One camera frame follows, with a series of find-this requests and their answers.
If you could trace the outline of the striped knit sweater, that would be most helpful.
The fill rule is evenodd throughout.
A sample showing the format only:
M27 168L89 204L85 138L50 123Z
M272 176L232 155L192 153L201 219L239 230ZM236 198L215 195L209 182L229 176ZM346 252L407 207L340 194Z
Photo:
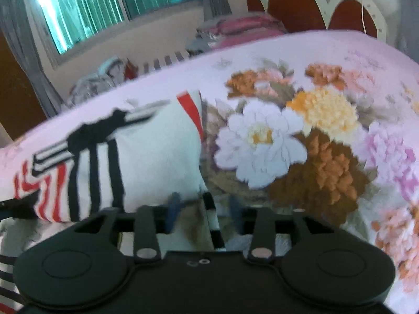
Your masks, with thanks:
M46 123L1 157L1 201L39 190L38 220L65 230L12 257L1 255L2 313L213 313L216 252L134 257L142 206L179 193L181 210L214 203L200 172L199 91L63 132L72 114Z

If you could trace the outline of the crumpled grey clothes pile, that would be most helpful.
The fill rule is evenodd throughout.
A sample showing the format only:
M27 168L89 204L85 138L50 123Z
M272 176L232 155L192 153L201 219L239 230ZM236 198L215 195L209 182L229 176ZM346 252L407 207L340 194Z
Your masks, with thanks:
M96 72L80 78L70 91L63 106L72 109L109 90L117 88L125 81L128 60L113 56L105 60Z

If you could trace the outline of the stack of folded pink clothes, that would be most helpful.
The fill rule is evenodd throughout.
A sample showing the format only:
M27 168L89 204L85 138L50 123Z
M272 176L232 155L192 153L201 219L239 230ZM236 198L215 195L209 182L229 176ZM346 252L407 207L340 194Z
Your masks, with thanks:
M266 12L231 14L205 21L186 46L190 56L285 35L281 21Z

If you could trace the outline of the brown wooden door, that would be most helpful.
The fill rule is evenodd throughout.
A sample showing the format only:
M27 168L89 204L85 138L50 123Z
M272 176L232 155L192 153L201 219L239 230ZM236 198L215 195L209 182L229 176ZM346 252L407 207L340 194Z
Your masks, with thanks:
M1 125L11 139L16 140L44 122L46 115L3 34L1 34L0 50Z

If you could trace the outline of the pink floral bedsheet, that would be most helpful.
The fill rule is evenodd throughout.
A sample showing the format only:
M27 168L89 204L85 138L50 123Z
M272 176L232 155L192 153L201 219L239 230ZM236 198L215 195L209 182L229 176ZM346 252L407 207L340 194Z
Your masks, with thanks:
M418 65L361 33L310 31L216 50L63 112L70 133L114 110L183 92L202 97L200 172L214 206L186 204L162 255L216 252L213 313L418 312ZM275 257L250 262L252 235L229 198L275 213ZM1 220L15 257L65 224Z

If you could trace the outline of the left grey curtain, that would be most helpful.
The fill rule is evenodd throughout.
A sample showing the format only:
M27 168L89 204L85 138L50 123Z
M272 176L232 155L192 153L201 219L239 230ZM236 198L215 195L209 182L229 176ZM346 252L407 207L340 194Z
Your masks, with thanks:
M1 0L1 30L44 114L48 118L57 116L63 100L43 71L24 0Z

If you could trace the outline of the grey white striped pillow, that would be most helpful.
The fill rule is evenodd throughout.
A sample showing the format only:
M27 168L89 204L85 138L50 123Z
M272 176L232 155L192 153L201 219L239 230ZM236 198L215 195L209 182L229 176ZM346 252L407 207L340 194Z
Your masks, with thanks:
M177 65L191 58L191 54L186 50L169 53L159 58L143 61L137 65L137 76L148 75L155 71L160 71L165 67Z

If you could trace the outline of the window with green blinds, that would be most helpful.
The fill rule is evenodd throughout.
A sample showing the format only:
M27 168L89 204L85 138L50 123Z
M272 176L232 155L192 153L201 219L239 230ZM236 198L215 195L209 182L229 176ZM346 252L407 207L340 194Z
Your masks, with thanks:
M52 68L116 34L198 6L202 0L28 0Z

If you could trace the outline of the red white headboard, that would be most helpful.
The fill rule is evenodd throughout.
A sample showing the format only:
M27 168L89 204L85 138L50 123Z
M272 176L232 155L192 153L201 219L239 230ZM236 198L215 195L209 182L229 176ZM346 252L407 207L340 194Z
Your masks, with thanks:
M386 42L388 26L373 0L246 0L250 12L266 12L290 33L359 31Z

